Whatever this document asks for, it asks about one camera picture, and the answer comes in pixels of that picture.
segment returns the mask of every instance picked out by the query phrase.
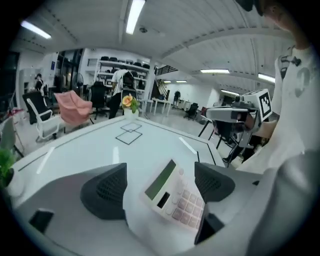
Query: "floor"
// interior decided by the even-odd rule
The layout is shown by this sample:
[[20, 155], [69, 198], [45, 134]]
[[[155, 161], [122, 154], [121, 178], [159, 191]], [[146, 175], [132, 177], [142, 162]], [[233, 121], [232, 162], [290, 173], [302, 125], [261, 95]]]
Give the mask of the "floor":
[[[145, 115], [140, 114], [140, 117], [146, 118], [148, 120], [151, 120], [156, 123], [168, 126], [173, 129], [183, 131], [188, 134], [192, 134], [194, 136], [198, 136], [204, 127], [203, 124], [200, 124], [197, 121], [188, 120], [187, 118], [184, 118], [185, 112], [183, 110], [171, 109], [169, 116], [166, 116], [165, 114], [161, 114], [161, 109], [162, 109], [161, 107], [157, 107], [158, 111], [156, 112], [155, 115], [154, 115], [153, 111], [152, 111], [152, 113], [150, 113], [147, 109], [146, 114]], [[117, 116], [120, 116], [120, 115], [122, 115], [122, 111], [118, 111]], [[91, 115], [90, 117], [95, 124], [99, 123], [99, 122], [103, 122], [108, 119], [103, 114], [98, 115], [96, 120], [94, 120], [94, 117], [95, 117], [94, 115]], [[89, 126], [89, 125], [92, 125], [90, 120], [87, 123], [85, 123], [82, 127]], [[16, 146], [23, 152], [24, 155], [30, 154], [31, 152], [41, 148], [42, 146], [44, 146], [45, 144], [47, 144], [51, 141], [51, 138], [49, 138], [46, 140], [36, 142], [36, 138], [38, 136], [36, 124], [30, 125], [28, 117], [23, 119], [19, 123], [17, 123], [15, 125], [15, 127], [16, 127], [17, 133], [21, 139], [21, 142], [23, 144], [24, 149], [22, 148], [18, 139], [16, 141]], [[202, 133], [201, 138], [208, 140], [213, 129], [214, 129], [214, 127], [210, 123], [206, 127], [204, 132]], [[71, 133], [74, 130], [75, 129], [67, 127], [66, 134]], [[59, 133], [57, 134], [57, 137], [59, 138], [64, 135], [65, 135], [64, 134], [64, 126], [62, 126]], [[217, 145], [218, 141], [219, 141], [219, 137], [217, 135], [213, 134], [210, 137], [210, 141], [213, 144]], [[229, 155], [230, 151], [231, 151], [231, 148], [222, 141], [219, 145], [219, 148], [218, 148], [218, 152], [221, 155], [221, 157], [226, 158]], [[232, 167], [237, 168], [241, 164], [241, 162], [242, 161], [241, 161], [240, 157], [237, 157], [231, 163]]]

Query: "fluorescent light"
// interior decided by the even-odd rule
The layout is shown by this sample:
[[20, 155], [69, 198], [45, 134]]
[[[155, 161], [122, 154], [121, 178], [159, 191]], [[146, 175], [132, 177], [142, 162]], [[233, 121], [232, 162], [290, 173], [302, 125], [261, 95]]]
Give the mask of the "fluorescent light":
[[44, 32], [43, 30], [41, 30], [40, 28], [38, 28], [37, 26], [31, 24], [30, 22], [28, 22], [26, 20], [21, 22], [21, 26], [26, 28], [27, 30], [30, 30], [30, 31], [38, 34], [39, 36], [44, 37], [45, 39], [51, 38], [51, 35], [49, 35], [48, 33]]
[[126, 25], [126, 32], [128, 34], [130, 35], [134, 34], [140, 12], [144, 7], [145, 3], [146, 3], [146, 0], [133, 0], [130, 13], [129, 13], [128, 23]]
[[221, 90], [221, 92], [226, 93], [226, 94], [231, 94], [231, 95], [234, 95], [234, 96], [239, 96], [239, 93], [228, 91], [228, 90]]
[[269, 82], [274, 83], [274, 84], [276, 83], [276, 79], [274, 77], [266, 75], [266, 74], [259, 73], [258, 74], [258, 78], [266, 80], [266, 81], [269, 81]]
[[228, 69], [202, 69], [202, 73], [208, 74], [208, 73], [218, 73], [218, 74], [229, 74]]

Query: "yellow flower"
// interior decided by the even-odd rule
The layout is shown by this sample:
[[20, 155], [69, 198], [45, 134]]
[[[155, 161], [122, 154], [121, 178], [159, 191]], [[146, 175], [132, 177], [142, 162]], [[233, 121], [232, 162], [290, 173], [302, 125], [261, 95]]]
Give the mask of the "yellow flower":
[[130, 93], [129, 95], [123, 97], [122, 104], [125, 105], [126, 107], [130, 107], [132, 99], [133, 97]]

